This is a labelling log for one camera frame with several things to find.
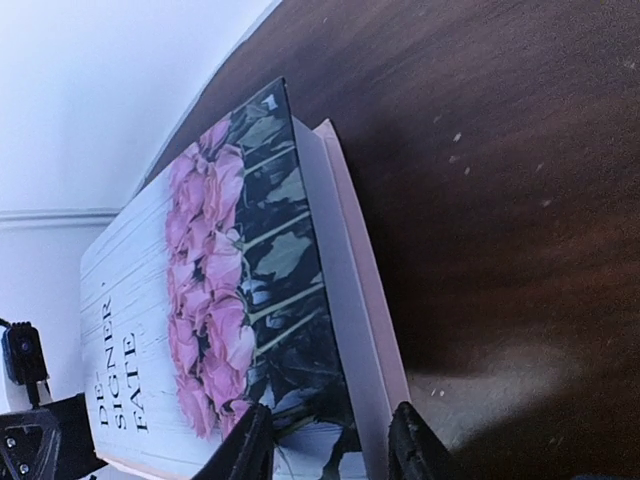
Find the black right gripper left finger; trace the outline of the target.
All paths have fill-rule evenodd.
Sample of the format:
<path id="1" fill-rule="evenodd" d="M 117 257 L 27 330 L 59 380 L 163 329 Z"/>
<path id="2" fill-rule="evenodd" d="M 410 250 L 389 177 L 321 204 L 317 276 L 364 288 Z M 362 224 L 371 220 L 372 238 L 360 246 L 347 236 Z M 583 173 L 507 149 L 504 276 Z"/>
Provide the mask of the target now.
<path id="1" fill-rule="evenodd" d="M 252 405 L 193 480 L 271 480 L 274 448 L 270 409 Z"/>

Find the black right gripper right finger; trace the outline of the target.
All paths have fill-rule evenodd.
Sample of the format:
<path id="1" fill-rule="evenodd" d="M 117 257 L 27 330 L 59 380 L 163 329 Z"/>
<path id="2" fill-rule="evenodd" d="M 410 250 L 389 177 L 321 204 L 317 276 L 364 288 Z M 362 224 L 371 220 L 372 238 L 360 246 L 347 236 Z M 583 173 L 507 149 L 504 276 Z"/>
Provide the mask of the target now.
<path id="1" fill-rule="evenodd" d="M 454 479 L 451 454 L 407 402 L 395 409 L 388 433 L 389 479 Z"/>

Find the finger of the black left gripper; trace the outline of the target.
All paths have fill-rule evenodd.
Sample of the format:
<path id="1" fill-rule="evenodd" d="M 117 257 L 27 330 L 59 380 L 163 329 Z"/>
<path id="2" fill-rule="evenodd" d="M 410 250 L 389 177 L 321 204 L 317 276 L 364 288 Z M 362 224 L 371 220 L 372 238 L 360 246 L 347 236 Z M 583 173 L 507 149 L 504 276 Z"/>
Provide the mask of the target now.
<path id="1" fill-rule="evenodd" d="M 53 479 L 61 445 L 59 422 L 48 409 L 1 416 L 1 478 Z"/>

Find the white Designer Fate book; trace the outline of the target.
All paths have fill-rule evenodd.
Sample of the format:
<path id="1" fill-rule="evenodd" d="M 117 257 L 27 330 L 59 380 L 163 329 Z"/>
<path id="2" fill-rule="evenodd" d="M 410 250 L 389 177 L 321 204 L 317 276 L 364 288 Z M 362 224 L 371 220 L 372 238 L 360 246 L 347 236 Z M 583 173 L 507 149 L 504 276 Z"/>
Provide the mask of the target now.
<path id="1" fill-rule="evenodd" d="M 409 392 L 340 143 L 276 79 L 159 173 L 82 256 L 97 456 L 189 479 L 251 406 L 278 479 L 384 479 Z"/>

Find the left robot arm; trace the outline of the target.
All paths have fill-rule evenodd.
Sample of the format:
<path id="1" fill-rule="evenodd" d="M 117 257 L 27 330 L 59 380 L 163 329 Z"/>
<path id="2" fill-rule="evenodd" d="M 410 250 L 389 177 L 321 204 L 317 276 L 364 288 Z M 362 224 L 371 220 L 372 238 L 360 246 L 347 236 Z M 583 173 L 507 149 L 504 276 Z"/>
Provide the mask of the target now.
<path id="1" fill-rule="evenodd" d="M 3 479 L 94 479 L 95 454 L 85 396 L 54 401 L 38 330 L 1 321 L 1 379 L 10 410 L 1 415 Z"/>

